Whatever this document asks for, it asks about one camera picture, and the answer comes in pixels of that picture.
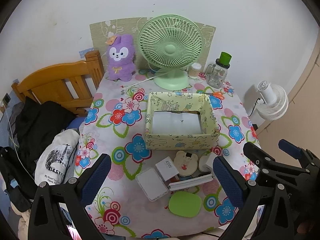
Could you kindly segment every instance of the green pad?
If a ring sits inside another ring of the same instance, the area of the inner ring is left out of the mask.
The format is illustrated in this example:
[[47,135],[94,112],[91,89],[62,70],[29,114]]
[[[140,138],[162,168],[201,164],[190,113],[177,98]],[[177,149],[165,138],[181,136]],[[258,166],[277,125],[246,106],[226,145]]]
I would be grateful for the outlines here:
[[202,200],[196,195],[185,191],[177,191],[169,200],[169,210],[178,216],[195,217],[201,208]]

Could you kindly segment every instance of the wooden bed headboard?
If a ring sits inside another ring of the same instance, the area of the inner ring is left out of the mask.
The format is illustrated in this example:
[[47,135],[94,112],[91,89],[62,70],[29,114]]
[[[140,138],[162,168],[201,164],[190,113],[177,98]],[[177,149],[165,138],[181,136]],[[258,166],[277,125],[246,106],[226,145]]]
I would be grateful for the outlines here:
[[[91,76],[96,89],[104,75],[98,50],[87,52],[85,59],[39,69],[28,75],[22,82],[13,83],[12,89],[22,102],[25,102],[26,97],[41,104],[54,101],[75,114],[85,116],[87,113],[84,108],[91,106],[93,97],[84,75]],[[73,98],[65,79],[70,80],[79,98]]]

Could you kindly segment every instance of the green desk fan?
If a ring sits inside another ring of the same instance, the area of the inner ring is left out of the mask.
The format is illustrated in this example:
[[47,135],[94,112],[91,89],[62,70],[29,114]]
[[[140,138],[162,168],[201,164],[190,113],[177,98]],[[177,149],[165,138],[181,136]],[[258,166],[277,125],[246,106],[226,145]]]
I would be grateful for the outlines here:
[[198,26],[178,15],[162,15],[149,20],[138,38],[143,57],[161,68],[155,83],[167,90],[181,90],[189,85],[181,68],[194,63],[204,45]]

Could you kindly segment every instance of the floral tablecloth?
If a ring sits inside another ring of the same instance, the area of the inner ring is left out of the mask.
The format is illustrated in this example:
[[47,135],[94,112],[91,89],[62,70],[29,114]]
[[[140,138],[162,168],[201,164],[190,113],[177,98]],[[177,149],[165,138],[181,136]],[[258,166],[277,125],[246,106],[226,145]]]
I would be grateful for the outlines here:
[[180,91],[167,91],[153,80],[129,86],[151,77],[149,70],[139,70],[129,82],[103,78],[91,109],[85,119],[79,140],[75,176],[93,165],[100,154],[111,156],[111,170],[94,202],[86,207],[102,233],[142,238],[162,238],[199,233],[230,222],[237,209],[232,206],[217,179],[186,189],[202,199],[199,214],[179,217],[168,209],[170,193],[151,202],[137,184],[139,172],[176,151],[147,150],[145,132],[148,94],[152,91],[172,93],[213,93],[210,101],[220,128],[217,145],[208,150],[191,150],[199,157],[214,152],[223,155],[230,165],[248,179],[255,179],[257,167],[243,154],[245,142],[259,145],[248,115],[229,82],[219,90],[212,89],[200,73]]

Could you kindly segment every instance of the white wall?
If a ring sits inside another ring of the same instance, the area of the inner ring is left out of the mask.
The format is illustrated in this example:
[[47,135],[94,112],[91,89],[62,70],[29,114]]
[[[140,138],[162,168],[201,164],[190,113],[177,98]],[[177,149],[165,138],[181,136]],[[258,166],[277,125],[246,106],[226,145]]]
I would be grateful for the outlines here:
[[292,89],[318,33],[301,0],[23,0],[0,34],[0,95],[16,78],[79,60],[92,47],[91,23],[168,13],[217,27],[207,62],[233,56],[227,78],[249,112],[260,80]]

